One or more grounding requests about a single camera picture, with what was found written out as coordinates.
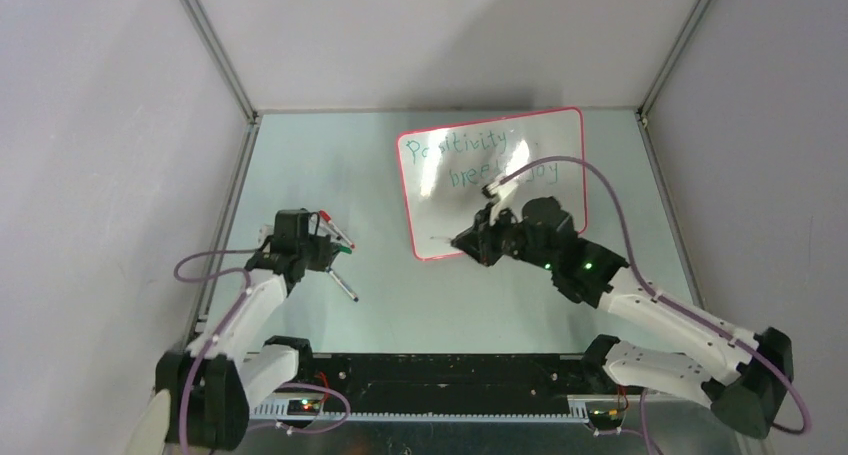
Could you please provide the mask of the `pink framed whiteboard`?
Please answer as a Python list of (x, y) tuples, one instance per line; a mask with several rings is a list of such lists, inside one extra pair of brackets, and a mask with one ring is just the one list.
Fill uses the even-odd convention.
[(402, 133), (396, 140), (401, 187), (414, 256), (421, 261), (458, 255), (431, 236), (454, 237), (486, 203), (482, 188), (499, 176), (519, 183), (509, 204), (554, 196), (588, 226), (583, 112), (564, 107), (487, 116)]

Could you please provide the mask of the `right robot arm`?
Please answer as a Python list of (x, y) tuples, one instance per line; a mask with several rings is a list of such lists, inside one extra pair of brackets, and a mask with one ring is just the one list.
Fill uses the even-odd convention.
[(740, 328), (640, 283), (622, 256), (582, 238), (554, 198), (527, 202), (519, 216), (489, 203), (450, 244), (484, 266), (508, 256), (545, 269), (568, 300), (673, 345), (666, 353), (597, 336), (581, 367), (591, 391), (606, 393), (620, 385), (665, 392), (708, 408), (725, 426), (755, 439), (776, 428), (794, 376), (790, 338), (773, 327), (759, 333)]

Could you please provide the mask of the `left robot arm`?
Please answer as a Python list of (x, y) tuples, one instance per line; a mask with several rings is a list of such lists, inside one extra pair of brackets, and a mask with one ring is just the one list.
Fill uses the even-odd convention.
[(155, 368), (155, 391), (169, 396), (163, 441), (233, 450), (248, 431), (252, 411), (285, 384), (304, 391), (316, 378), (306, 339), (273, 336), (259, 353), (251, 342), (309, 271), (328, 273), (354, 245), (324, 211), (280, 210), (260, 246), (236, 274), (243, 285), (224, 315), (183, 349), (166, 351)]

